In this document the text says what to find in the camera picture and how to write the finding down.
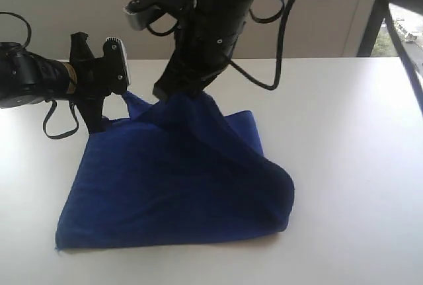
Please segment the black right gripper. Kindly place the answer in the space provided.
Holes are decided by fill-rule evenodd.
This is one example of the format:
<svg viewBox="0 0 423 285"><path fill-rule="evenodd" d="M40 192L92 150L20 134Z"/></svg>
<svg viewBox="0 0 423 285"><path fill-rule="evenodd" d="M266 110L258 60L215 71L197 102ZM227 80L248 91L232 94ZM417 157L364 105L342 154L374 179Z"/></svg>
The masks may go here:
<svg viewBox="0 0 423 285"><path fill-rule="evenodd" d="M195 98L225 71L252 2L196 0L153 95L165 102L180 92Z"/></svg>

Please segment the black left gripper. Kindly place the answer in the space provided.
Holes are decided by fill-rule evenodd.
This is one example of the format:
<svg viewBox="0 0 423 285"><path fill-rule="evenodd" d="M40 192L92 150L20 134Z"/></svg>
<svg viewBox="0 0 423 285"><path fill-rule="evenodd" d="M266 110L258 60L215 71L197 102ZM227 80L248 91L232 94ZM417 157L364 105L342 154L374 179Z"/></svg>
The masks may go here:
<svg viewBox="0 0 423 285"><path fill-rule="evenodd" d="M104 100L112 93L115 37L108 37L103 44L103 56L96 58L87 42L85 32L71 34L69 63L76 72L78 101L76 107L83 118L89 133L104 131L102 109Z"/></svg>

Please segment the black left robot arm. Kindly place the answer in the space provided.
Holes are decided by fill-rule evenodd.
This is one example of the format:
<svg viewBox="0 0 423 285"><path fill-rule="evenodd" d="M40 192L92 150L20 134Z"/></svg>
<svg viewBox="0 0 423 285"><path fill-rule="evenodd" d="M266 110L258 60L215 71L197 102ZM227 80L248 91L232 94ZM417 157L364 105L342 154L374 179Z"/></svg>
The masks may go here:
<svg viewBox="0 0 423 285"><path fill-rule="evenodd" d="M94 57L87 38L84 32L71 35L70 59L65 62L44 58L15 42L1 43L1 108L68 101L89 133L104 131L104 99L124 79L125 59L114 39L104 43L101 58Z"/></svg>

